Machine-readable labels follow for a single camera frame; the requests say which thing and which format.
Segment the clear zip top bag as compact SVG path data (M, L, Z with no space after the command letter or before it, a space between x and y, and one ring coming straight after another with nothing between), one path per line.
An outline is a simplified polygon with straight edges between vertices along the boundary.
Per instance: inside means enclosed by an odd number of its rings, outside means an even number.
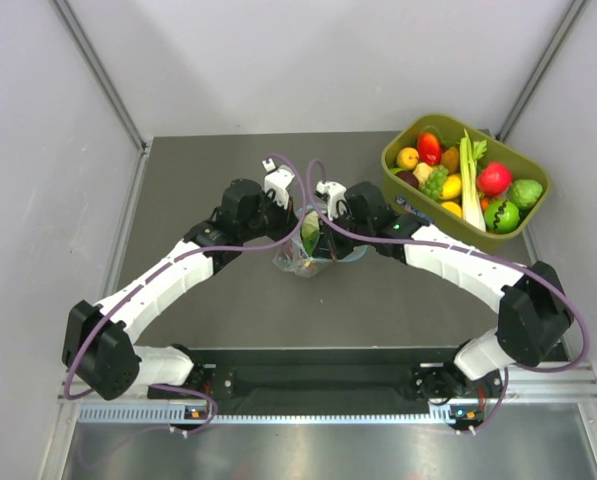
M285 273L302 278L310 278L336 263L350 263L361 259L367 246L352 247L347 255L342 247L333 250L332 242L326 237L325 225L316 213L316 208L308 204L306 217L300 230L290 241L277 248L273 264Z

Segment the green fake bell pepper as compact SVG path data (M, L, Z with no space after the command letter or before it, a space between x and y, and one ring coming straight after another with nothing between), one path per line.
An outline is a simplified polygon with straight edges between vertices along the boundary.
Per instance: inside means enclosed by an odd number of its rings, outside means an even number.
M312 255L320 238L320 218L315 210L306 214L301 225L300 237L305 252Z

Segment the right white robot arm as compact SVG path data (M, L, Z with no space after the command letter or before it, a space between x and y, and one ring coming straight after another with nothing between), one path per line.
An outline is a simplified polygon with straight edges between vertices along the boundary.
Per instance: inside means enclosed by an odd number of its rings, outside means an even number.
M372 246L382 256L434 274L467 291L497 316L496 327L459 347L444 380L465 396L482 377L509 365L537 371L573 323L558 275L544 262L527 267L486 255L413 214L398 215L377 186L320 181L322 218L337 243Z

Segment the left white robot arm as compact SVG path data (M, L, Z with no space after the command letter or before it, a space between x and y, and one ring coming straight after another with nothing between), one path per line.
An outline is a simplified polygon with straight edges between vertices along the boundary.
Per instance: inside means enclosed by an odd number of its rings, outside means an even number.
M144 274L94 303L81 301L68 316L62 361L105 400L134 385L167 384L183 396L204 387L205 374L182 346L138 347L143 331L181 296L210 279L267 237L290 239L298 219L289 193L294 176L281 168L263 183L238 179L224 191L211 216L193 226Z

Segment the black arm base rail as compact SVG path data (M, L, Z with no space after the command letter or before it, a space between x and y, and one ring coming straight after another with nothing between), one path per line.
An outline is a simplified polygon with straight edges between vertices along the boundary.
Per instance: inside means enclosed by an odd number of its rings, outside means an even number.
M223 414L396 414L496 400L493 372L465 380L453 348L199 349L184 388L214 399Z

